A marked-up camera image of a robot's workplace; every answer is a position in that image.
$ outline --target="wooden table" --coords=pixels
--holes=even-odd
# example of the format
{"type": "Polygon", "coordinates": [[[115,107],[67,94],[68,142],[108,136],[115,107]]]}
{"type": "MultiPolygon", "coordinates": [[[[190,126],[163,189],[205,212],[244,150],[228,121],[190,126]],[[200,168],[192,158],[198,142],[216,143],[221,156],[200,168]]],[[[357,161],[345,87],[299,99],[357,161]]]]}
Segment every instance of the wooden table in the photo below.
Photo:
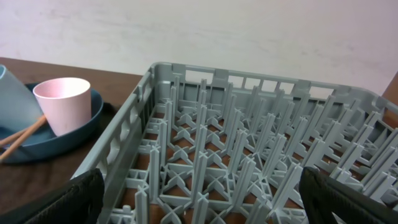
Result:
{"type": "MultiPolygon", "coordinates": [[[[116,108],[124,103],[141,79],[139,75],[9,58],[0,58],[0,64],[5,65],[24,83],[37,83],[59,77],[84,78],[101,94],[105,102],[111,103],[116,108]]],[[[67,182],[113,116],[109,110],[105,113],[107,121],[103,121],[104,124],[91,139],[71,152],[32,164],[0,165],[0,214],[31,202],[67,182]]]]}

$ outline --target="wooden chopstick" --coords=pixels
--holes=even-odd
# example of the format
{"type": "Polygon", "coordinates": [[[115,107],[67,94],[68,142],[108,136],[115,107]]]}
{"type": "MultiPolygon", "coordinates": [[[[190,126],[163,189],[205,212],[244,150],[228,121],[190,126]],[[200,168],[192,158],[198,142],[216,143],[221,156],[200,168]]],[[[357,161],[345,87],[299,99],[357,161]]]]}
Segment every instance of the wooden chopstick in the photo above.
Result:
{"type": "Polygon", "coordinates": [[[27,128],[23,129],[22,131],[18,131],[17,133],[10,135],[3,140],[0,140],[0,147],[3,147],[6,144],[10,144],[11,142],[17,140],[26,130],[27,128]]]}
{"type": "Polygon", "coordinates": [[[39,127],[41,127],[43,124],[45,124],[46,120],[47,119],[43,115],[39,118],[38,121],[36,121],[36,123],[32,124],[25,131],[24,130],[19,131],[19,132],[23,132],[23,133],[19,136],[19,138],[14,143],[11,144],[9,149],[7,149],[3,154],[0,155],[0,163],[4,159],[9,157],[27,138],[29,138],[29,136],[31,136],[33,133],[35,133],[35,131],[38,130],[39,127]]]}

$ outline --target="tray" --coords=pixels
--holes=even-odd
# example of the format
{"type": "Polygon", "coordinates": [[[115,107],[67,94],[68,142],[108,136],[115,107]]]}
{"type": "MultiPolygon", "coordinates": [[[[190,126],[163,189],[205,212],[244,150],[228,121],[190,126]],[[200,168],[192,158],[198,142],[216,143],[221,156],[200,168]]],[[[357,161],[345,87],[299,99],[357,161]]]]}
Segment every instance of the tray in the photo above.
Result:
{"type": "Polygon", "coordinates": [[[398,210],[387,110],[352,86],[155,63],[74,177],[101,169],[107,224],[305,223],[305,166],[398,210]]]}
{"type": "MultiPolygon", "coordinates": [[[[27,84],[32,91],[38,83],[27,84]]],[[[46,159],[67,152],[82,143],[97,127],[103,100],[100,94],[91,89],[91,117],[92,119],[79,129],[56,137],[48,124],[43,125],[31,137],[12,153],[5,161],[6,164],[32,162],[46,159]]],[[[0,128],[0,139],[14,134],[8,129],[0,128]]]]}

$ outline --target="pink plastic cup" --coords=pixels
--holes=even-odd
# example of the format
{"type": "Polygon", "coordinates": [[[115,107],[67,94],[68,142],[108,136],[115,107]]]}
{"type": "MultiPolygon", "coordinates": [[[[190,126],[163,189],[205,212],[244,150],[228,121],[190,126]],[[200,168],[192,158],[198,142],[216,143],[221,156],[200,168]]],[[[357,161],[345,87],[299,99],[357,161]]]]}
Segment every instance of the pink plastic cup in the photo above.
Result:
{"type": "Polygon", "coordinates": [[[81,78],[56,78],[33,89],[57,136],[76,130],[91,119],[90,83],[81,78]]]}

